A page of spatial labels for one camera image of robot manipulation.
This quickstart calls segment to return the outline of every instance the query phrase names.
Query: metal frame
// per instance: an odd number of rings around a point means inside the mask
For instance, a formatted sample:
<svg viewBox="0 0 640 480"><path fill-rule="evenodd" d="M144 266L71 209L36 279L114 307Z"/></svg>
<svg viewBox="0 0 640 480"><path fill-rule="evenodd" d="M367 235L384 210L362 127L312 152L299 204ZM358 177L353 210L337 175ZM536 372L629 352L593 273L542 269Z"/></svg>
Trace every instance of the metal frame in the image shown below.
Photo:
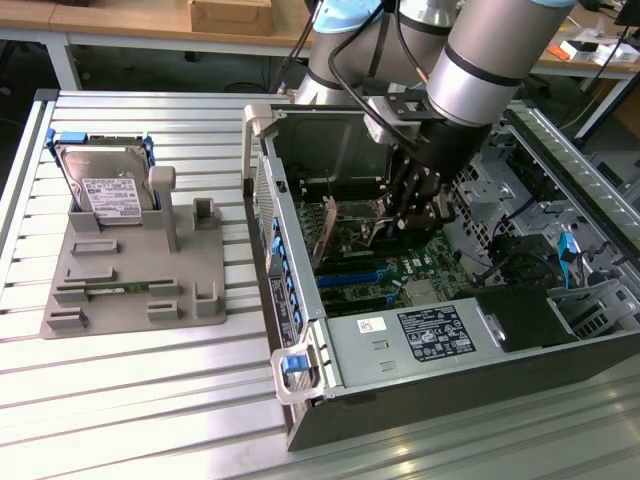
<svg viewBox="0 0 640 480"><path fill-rule="evenodd" d="M284 101L260 95L63 92L55 106L44 105L59 131L81 125L92 133L124 134L140 131L146 122L158 161L179 167L174 202L202 195L193 190L203 188L218 199L226 216L227 292L236 311L212 327L35 337L42 315L37 305L49 289L70 196L38 144L31 154L18 155L14 163L23 165L41 154L33 162L35 181L15 187L28 192L26 216L8 212L4 219L19 234L15 248L5 252L20 261L0 277L8 283L0 299L3 478L74 472L75 480L453 480L512 478L517 471L518 478L533 480L592 470L589 478L634 478L640 458L640 357L588 382L287 453L238 187L244 104ZM189 109L192 103L198 107ZM115 115L134 108L163 120ZM23 138L47 123L35 122Z"/></svg>

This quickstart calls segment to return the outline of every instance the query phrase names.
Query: aluminum profile surface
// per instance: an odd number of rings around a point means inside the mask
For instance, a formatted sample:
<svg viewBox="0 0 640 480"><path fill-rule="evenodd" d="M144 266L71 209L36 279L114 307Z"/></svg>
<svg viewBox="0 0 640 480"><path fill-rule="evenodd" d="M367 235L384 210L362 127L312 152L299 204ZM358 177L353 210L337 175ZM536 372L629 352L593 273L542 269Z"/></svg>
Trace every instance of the aluminum profile surface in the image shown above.
<svg viewBox="0 0 640 480"><path fill-rule="evenodd" d="M15 160L24 179L5 192L16 201L0 261L0 478L635 478L638 357L582 384L286 451L238 187L242 109L260 101L286 99L62 92L34 109ZM215 198L224 222L225 324L37 337L70 201L43 148L49 126L148 131L158 164L176 167L174 203Z"/></svg>

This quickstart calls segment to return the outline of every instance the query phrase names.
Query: hard drive label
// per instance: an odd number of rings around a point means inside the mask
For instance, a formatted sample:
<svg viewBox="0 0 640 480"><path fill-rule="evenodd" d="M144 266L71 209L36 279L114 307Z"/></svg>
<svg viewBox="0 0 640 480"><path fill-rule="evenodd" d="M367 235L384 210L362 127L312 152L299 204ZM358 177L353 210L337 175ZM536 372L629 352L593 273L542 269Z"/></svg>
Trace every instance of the hard drive label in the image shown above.
<svg viewBox="0 0 640 480"><path fill-rule="evenodd" d="M83 178L91 208L98 218L140 217L140 200L133 178Z"/></svg>
<svg viewBox="0 0 640 480"><path fill-rule="evenodd" d="M476 351L453 305L400 313L398 319L419 362Z"/></svg>

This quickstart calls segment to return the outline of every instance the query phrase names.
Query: black cable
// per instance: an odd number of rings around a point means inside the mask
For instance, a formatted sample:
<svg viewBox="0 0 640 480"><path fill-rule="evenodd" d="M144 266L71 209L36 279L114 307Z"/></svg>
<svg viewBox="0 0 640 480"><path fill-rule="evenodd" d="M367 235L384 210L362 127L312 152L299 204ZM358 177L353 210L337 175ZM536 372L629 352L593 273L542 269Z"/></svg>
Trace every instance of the black cable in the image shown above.
<svg viewBox="0 0 640 480"><path fill-rule="evenodd" d="M593 79L591 80L591 83L589 85L589 88L587 88L587 91L591 90L591 87L593 85L596 84L596 81L600 78L600 75L602 75L602 72L605 71L605 69L609 66L609 62L611 62L611 59L613 58L613 56L616 54L616 52L618 51L618 48L620 47L620 44L622 43L622 41L624 40L624 38L627 36L627 33L629 33L629 27L625 27L624 31L622 32L622 34L620 35L620 38L618 39L618 42L616 43L616 46L614 47L614 49L611 51L611 54L609 55L609 57L607 58L607 60L602 64L602 66L600 67L600 70L598 70L598 73L596 73L596 75L593 77ZM573 112L573 110L576 108L576 106L582 101L583 96L587 93L587 91L583 92L582 95L580 95L572 104L571 106L567 109L567 111L565 112L565 114L562 116L562 120L560 120L560 122L558 122L558 125L563 125L564 122L567 120L567 118L569 117L569 115L571 114L571 112Z"/></svg>
<svg viewBox="0 0 640 480"><path fill-rule="evenodd" d="M264 63L265 63L264 61L265 61L265 57L261 57L260 58L260 76L262 77L262 85L265 86L266 90L269 90L271 83L267 81L267 76L264 71Z"/></svg>
<svg viewBox="0 0 640 480"><path fill-rule="evenodd" d="M516 218L518 215L520 215L522 212L524 212L527 208L529 208L535 202L536 202L535 197L531 197L529 200L524 202L524 204L520 208L518 208L515 212L513 212L511 215L509 215L508 217L507 216L503 216L498 221L498 223L496 223L496 226L493 229L493 233L491 234L491 241L493 242L493 240L496 238L496 232L498 231L498 229L500 228L501 225L504 225L508 221L513 220L514 218Z"/></svg>
<svg viewBox="0 0 640 480"><path fill-rule="evenodd" d="M358 94L356 89L353 88L349 84L349 82L347 82L344 79L344 77L340 74L340 72L338 71L338 68L336 67L336 57L338 56L338 54L342 52L345 48L347 48L351 44L351 42L353 42L362 32L366 30L366 28L369 25L371 25L371 22L373 22L377 18L377 16L380 14L383 8L384 8L383 3L378 5L378 8L376 8L373 11L373 13L369 15L369 18L367 18L364 21L364 23L360 25L360 27L358 27L356 31L353 32L351 35L349 35L349 37L347 37L340 45L338 45L331 52L331 54L329 55L329 70L331 70L331 73L333 74L333 76L336 77L336 80L338 80L340 85L342 85L342 88L344 88L347 92L349 92L349 94L353 97L356 103L365 111L367 115L369 115L378 125L384 128L387 132L393 135L393 137L398 141L398 143L401 144L404 148L411 151L415 151L416 144L412 140L410 140L408 137L406 137L402 132L400 132L397 128L395 128L393 125L387 122L384 118L382 118L382 116L380 116L380 114L376 112L375 109L371 107L371 105L369 105Z"/></svg>
<svg viewBox="0 0 640 480"><path fill-rule="evenodd" d="M615 19L617 19L617 18L618 18L618 16L617 16L617 15L609 15L607 12L605 12L605 11L602 9L602 7L600 7L600 10L599 10L599 12L598 12L598 13L601 13L601 14L603 14L605 17L609 17L609 18L611 18L611 19L613 19L613 20L615 20Z"/></svg>
<svg viewBox="0 0 640 480"><path fill-rule="evenodd" d="M282 83L282 80L284 80L284 77L287 74L287 71L289 70L289 67L291 67L291 64L293 63L293 61L296 58L298 58L298 55L300 55L300 52L302 51L302 48L304 47L304 44L307 41L307 38L309 38L309 34L313 29L314 13L315 13L315 8L312 9L311 12L309 13L309 19L307 20L307 23L302 29L302 32L300 33L300 36L298 37L298 40L296 41L295 45L289 52L289 55L287 55L282 60L282 63L280 63L280 66L278 67L278 71L276 72L276 78L271 84L271 88L270 88L271 93L276 93L278 91L278 89L280 88L280 84Z"/></svg>
<svg viewBox="0 0 640 480"><path fill-rule="evenodd" d="M24 125L22 123L16 122L15 120L11 120L10 118L0 118L0 122L5 122L10 125L15 125L16 127L19 127L19 128L24 128Z"/></svg>
<svg viewBox="0 0 640 480"><path fill-rule="evenodd" d="M420 80L422 80L426 84L427 81L429 80L429 76L422 69L422 67L416 60L416 57L413 56L413 54L411 53L411 50L409 50L409 46L407 45L407 42L404 39L404 33L402 33L402 24L400 22L400 3L401 3L400 0L397 0L396 8L395 8L396 31L398 32L398 40L400 41L400 46L402 47L402 50L404 50L404 54L407 56L407 58L409 58L409 61L413 65L413 68L416 69L416 72L418 73Z"/></svg>
<svg viewBox="0 0 640 480"><path fill-rule="evenodd" d="M491 267L490 269L486 270L484 273L480 273L480 274L474 275L474 283L477 283L479 285L484 285L484 282L487 280L487 278L491 277L493 274L495 274L498 270L500 270L502 267L504 267L511 260L513 260L514 258L518 258L518 257L525 257L525 258L529 258L531 260L535 260L537 263L542 265L553 276L554 286L558 285L558 276L556 275L555 270L549 264L549 262L547 260L545 260L544 258L542 258L541 256L539 256L539 255L535 255L533 253L528 253L528 252L516 252L516 253L512 253L511 255L507 255L502 260L500 260L498 263L496 263L493 267Z"/></svg>
<svg viewBox="0 0 640 480"><path fill-rule="evenodd" d="M586 256L587 261L591 263L596 255L600 255L601 253L604 253L606 248L612 245L613 244L609 240L606 240L605 242L602 243L602 245L600 245L599 248L594 249L593 247L590 247L590 248L587 248L586 250L581 251L578 254L578 258L576 259L578 262L578 288L582 288L585 285L584 262L583 262L584 257Z"/></svg>
<svg viewBox="0 0 640 480"><path fill-rule="evenodd" d="M245 86L248 86L248 87L255 87L255 88L258 88L258 89L262 90L265 93L269 93L269 90L264 85L260 85L259 83L253 83L253 82L234 82L234 83L230 83L229 85L224 87L224 89L222 91L224 93L234 93L234 92L230 92L230 90L233 90L234 87L237 87L237 86L240 86L240 85L245 85Z"/></svg>
<svg viewBox="0 0 640 480"><path fill-rule="evenodd" d="M267 88L271 85L271 57L267 57Z"/></svg>

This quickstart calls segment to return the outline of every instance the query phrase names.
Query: robotic arm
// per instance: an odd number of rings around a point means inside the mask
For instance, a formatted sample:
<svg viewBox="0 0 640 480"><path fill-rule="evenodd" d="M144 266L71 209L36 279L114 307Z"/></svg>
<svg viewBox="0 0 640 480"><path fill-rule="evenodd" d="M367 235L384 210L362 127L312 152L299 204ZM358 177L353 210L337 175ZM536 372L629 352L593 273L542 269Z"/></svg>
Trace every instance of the robotic arm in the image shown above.
<svg viewBox="0 0 640 480"><path fill-rule="evenodd" d="M468 0L451 28L456 1L398 1L391 9L398 17L382 12L380 0L357 2L360 8L346 0L322 2L309 74L298 97L298 103L352 103L348 93L365 109L374 140L392 145L384 188L394 222L387 235L453 219L441 186L478 151L575 5ZM328 21L331 16L340 21ZM399 47L400 29L419 69ZM364 104L356 91L367 75L412 84L423 76L420 70L429 73L426 99L391 94Z"/></svg>

